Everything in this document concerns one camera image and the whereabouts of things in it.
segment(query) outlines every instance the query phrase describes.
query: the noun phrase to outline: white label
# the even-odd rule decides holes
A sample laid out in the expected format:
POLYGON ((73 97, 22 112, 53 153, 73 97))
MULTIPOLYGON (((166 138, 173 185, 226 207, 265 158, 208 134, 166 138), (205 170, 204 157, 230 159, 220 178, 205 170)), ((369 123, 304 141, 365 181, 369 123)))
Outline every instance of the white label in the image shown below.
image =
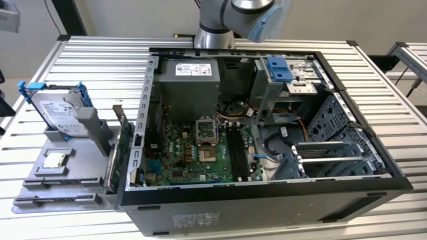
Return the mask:
POLYGON ((281 137, 285 138, 288 136, 288 130, 285 126, 280 127, 280 133, 281 133, 281 137))
POLYGON ((253 114, 253 109, 252 109, 252 108, 249 108, 249 109, 246 110, 245 115, 246 115, 246 116, 249 116, 249 117, 252 117, 252 114, 253 114))
POLYGON ((57 127, 67 136, 86 135, 85 126, 75 120, 74 107, 63 101, 39 101, 43 112, 57 127))
POLYGON ((214 226, 218 223, 220 213, 205 212, 171 215, 174 228, 190 228, 195 226, 214 226))
POLYGON ((276 155, 274 158, 280 161, 282 159, 282 154, 276 155))
POLYGON ((212 76, 209 63, 178 63, 174 67, 175 76, 212 76))

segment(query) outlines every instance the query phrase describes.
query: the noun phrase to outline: green circuit board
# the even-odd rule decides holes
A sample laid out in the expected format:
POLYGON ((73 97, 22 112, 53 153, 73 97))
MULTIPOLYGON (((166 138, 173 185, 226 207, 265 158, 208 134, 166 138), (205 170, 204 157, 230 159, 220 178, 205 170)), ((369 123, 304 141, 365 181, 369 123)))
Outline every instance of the green circuit board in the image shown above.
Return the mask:
MULTIPOLYGON (((250 147, 256 153, 250 128, 242 127, 240 134, 245 143, 248 169, 250 170, 256 166, 256 169, 250 171, 250 180, 261 181, 260 163, 257 161, 249 162, 250 147)), ((199 154, 204 154, 205 146, 195 145, 195 125, 167 125, 162 141, 162 156, 161 159, 157 159, 161 171, 155 171, 155 178, 150 181, 150 186, 233 182, 224 126, 217 128, 217 139, 216 146, 210 148, 214 151, 213 155, 216 155, 214 161, 201 161, 199 154)))

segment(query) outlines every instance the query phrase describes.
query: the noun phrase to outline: side panel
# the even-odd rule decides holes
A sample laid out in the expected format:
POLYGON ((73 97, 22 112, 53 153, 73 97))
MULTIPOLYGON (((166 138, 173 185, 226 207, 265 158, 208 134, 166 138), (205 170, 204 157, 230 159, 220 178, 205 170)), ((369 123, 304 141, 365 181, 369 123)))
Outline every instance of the side panel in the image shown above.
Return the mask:
POLYGON ((328 222, 340 215, 345 222, 401 192, 384 191, 385 197, 368 192, 300 195, 204 202, 123 206, 143 236, 276 228, 328 222))

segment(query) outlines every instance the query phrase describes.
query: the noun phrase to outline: processor chip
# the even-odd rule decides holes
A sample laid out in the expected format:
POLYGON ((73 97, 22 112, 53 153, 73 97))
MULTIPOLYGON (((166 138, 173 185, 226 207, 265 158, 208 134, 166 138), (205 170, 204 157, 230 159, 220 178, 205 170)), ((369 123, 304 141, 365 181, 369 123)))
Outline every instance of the processor chip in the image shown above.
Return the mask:
POLYGON ((173 170, 171 171, 171 177, 179 178, 182 176, 182 170, 173 170))
POLYGON ((62 166, 66 154, 59 152, 50 152, 42 162, 43 169, 57 169, 62 166))

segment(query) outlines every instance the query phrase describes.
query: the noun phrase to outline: hard drive label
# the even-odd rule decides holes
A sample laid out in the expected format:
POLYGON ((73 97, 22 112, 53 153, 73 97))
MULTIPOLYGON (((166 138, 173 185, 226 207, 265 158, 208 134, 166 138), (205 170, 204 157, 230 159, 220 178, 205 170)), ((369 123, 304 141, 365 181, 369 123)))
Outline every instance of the hard drive label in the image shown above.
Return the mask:
POLYGON ((57 130, 67 136, 86 134, 85 126, 75 120, 73 106, 63 101, 39 101, 46 117, 57 130))

